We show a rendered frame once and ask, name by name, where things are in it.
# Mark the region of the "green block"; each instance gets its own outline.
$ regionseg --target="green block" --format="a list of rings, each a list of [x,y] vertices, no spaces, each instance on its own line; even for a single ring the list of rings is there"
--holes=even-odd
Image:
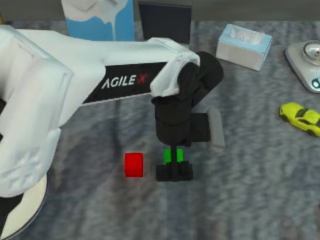
[[[178,163],[181,163],[184,160],[184,151],[181,148],[176,150],[176,160]],[[168,148],[164,150],[164,164],[169,163],[171,163],[171,150]]]

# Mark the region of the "light blue box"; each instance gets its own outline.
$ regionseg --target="light blue box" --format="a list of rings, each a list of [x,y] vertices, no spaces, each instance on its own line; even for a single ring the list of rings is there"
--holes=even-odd
[[[216,57],[259,71],[266,60],[272,44],[272,36],[264,34],[258,44],[232,37],[232,28],[251,31],[247,28],[227,24],[218,40]]]
[[[97,4],[97,0],[78,0],[90,4]],[[72,0],[62,0],[62,7],[65,14],[66,26],[69,35],[74,38],[80,38],[92,41],[121,41],[132,42],[135,40],[135,20],[133,0],[102,0],[107,4],[119,4],[120,1],[127,1],[125,6],[116,13],[113,20],[106,22],[108,16],[89,16],[87,12],[77,11],[70,14],[72,9],[69,2]]]

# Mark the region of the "blue and white box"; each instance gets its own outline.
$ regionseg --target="blue and white box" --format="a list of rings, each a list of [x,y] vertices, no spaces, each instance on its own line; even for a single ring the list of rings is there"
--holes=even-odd
[[[216,57],[260,71],[271,43],[272,36],[270,35],[228,24],[219,37]]]
[[[62,0],[69,35],[92,41],[134,41],[133,0]]]

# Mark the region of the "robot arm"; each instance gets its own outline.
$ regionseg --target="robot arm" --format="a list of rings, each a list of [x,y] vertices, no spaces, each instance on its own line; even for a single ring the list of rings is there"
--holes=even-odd
[[[60,127],[82,104],[179,93],[194,52],[170,39],[94,42],[49,30],[0,27],[0,196],[34,186],[48,171]]]

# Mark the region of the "white scale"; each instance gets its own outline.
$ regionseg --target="white scale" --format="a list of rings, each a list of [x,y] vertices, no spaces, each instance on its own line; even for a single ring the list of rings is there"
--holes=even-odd
[[[294,43],[285,55],[303,85],[312,93],[320,93],[320,40]]]

